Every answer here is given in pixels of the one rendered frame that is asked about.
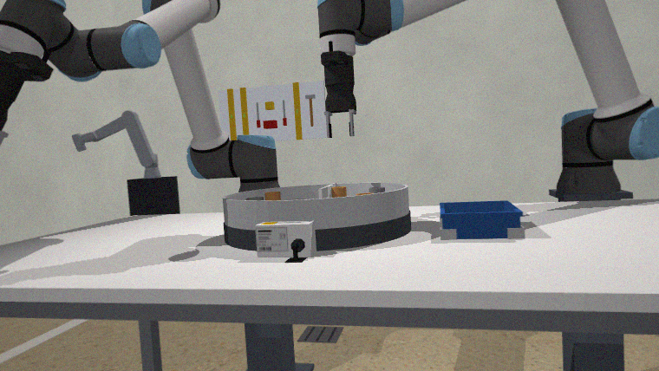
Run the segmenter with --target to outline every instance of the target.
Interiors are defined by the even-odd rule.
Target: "brown floor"
[[[0,318],[0,353],[68,320]],[[337,343],[297,342],[315,371],[562,370],[559,333],[344,327]],[[137,322],[87,321],[0,364],[2,371],[141,371]],[[625,336],[625,370],[659,371],[659,336]],[[239,323],[161,322],[164,371],[245,371]]]

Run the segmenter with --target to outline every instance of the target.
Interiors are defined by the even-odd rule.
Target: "blue tray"
[[[519,228],[523,212],[510,201],[442,202],[441,227],[456,230],[458,239],[508,238]]]

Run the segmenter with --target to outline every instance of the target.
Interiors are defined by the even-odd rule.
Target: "floor vent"
[[[336,342],[343,327],[309,326],[297,339],[298,342]]]

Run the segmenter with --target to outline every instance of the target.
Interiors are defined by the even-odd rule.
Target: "round gray bin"
[[[346,187],[347,196],[332,198],[332,186]],[[266,192],[280,192],[281,200],[262,200]],[[381,244],[412,229],[408,187],[393,183],[268,188],[233,193],[223,203],[225,241],[244,250],[257,249],[256,225],[263,222],[313,221],[317,251]]]

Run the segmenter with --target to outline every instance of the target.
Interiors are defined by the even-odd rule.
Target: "wooden block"
[[[344,186],[333,186],[332,187],[332,197],[346,197],[348,195],[348,190]]]
[[[266,201],[280,201],[282,199],[282,193],[280,191],[266,192],[264,198]]]

